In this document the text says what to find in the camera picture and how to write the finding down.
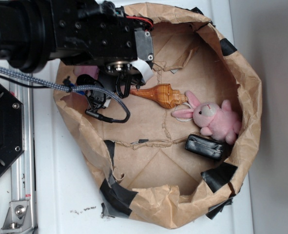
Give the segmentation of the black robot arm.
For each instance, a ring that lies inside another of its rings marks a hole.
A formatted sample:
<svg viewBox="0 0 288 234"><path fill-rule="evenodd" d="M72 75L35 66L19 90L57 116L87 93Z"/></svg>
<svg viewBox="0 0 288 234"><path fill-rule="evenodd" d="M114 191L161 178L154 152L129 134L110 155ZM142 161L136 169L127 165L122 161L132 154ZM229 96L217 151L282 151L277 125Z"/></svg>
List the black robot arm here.
<svg viewBox="0 0 288 234"><path fill-rule="evenodd" d="M0 59L24 73L54 59L93 65L139 88L147 78L136 62L153 64L153 26L108 0L0 0Z"/></svg>

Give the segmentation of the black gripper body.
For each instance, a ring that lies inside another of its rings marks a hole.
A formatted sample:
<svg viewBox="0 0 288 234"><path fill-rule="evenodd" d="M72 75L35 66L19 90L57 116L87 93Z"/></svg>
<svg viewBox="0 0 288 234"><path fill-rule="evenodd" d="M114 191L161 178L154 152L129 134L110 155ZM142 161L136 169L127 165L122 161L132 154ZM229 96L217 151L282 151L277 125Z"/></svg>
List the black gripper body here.
<svg viewBox="0 0 288 234"><path fill-rule="evenodd" d="M130 94L132 86L139 89L153 77L153 62L137 59L132 62L116 62L99 68L98 80L120 98Z"/></svg>

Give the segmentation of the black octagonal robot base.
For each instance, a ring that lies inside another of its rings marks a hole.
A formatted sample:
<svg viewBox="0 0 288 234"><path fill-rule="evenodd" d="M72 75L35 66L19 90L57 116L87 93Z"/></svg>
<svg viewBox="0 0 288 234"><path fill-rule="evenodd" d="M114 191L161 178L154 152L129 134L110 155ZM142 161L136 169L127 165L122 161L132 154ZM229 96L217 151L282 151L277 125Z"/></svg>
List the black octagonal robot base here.
<svg viewBox="0 0 288 234"><path fill-rule="evenodd" d="M0 177L23 153L23 104L0 84Z"/></svg>

